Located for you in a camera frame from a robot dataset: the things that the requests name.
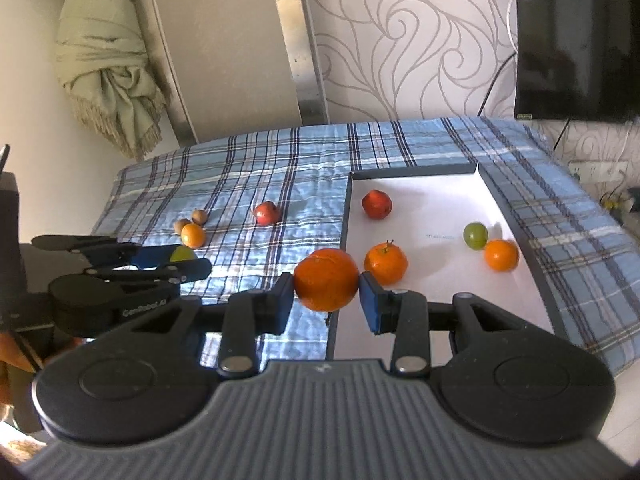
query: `plaid tablecloth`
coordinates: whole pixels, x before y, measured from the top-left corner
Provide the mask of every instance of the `plaid tablecloth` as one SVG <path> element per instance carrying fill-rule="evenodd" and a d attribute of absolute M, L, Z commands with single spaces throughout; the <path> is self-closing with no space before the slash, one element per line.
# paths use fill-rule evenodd
<path fill-rule="evenodd" d="M 640 354 L 640 252 L 635 242 L 552 158 L 543 137 L 514 121 L 432 121 L 310 126 L 229 137 L 123 170 L 95 227 L 143 244 L 177 241 L 173 224 L 209 211 L 198 251 L 208 280 L 185 287 L 205 303 L 266 288 L 320 247 L 338 247 L 348 173 L 367 168 L 482 163 L 540 262 L 569 338 L 613 373 Z M 272 200 L 282 222 L 256 227 L 252 206 Z M 270 358 L 324 357 L 324 316 L 297 302 Z M 216 352 L 209 339 L 206 361 Z"/>

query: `black tv screen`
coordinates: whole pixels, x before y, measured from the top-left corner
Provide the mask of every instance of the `black tv screen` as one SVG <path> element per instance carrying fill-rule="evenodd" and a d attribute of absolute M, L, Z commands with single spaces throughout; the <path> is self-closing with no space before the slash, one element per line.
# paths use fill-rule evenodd
<path fill-rule="evenodd" d="M 640 116 L 640 0 L 517 0 L 516 116 Z"/>

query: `power outlet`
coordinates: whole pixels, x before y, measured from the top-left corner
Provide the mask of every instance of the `power outlet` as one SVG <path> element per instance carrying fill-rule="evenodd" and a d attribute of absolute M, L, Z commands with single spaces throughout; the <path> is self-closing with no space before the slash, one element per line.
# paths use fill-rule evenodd
<path fill-rule="evenodd" d="M 581 184 L 596 182 L 617 182 L 622 180 L 620 172 L 626 173 L 628 160 L 614 161 L 579 161 L 569 162 L 569 173 L 576 176 Z"/>

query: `tangerine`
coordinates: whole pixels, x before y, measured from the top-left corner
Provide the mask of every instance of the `tangerine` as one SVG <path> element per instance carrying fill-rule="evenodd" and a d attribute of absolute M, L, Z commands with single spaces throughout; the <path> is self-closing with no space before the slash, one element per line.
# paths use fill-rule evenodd
<path fill-rule="evenodd" d="M 393 241 L 373 246 L 364 258 L 364 270 L 373 274 L 380 285 L 402 280 L 408 266 L 406 255 Z"/>
<path fill-rule="evenodd" d="M 199 249 L 204 245 L 207 235 L 204 229 L 197 224 L 187 224 L 180 232 L 182 243 L 190 249 Z"/>
<path fill-rule="evenodd" d="M 300 302 L 316 312 L 349 304 L 358 291 L 358 267 L 340 249 L 318 249 L 296 265 L 293 283 Z"/>
<path fill-rule="evenodd" d="M 498 272 L 508 272 L 518 265 L 518 246 L 510 240 L 491 240 L 484 247 L 484 260 Z"/>

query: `red apple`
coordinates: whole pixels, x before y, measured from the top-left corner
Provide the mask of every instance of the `red apple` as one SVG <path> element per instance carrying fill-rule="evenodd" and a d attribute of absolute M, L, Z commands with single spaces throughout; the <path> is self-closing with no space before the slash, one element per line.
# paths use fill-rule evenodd
<path fill-rule="evenodd" d="M 271 202 L 262 202 L 254 209 L 255 222 L 258 225 L 271 225 L 280 220 L 280 210 Z"/>
<path fill-rule="evenodd" d="M 384 191 L 372 189 L 362 199 L 362 208 L 369 218 L 382 220 L 391 213 L 393 204 Z"/>

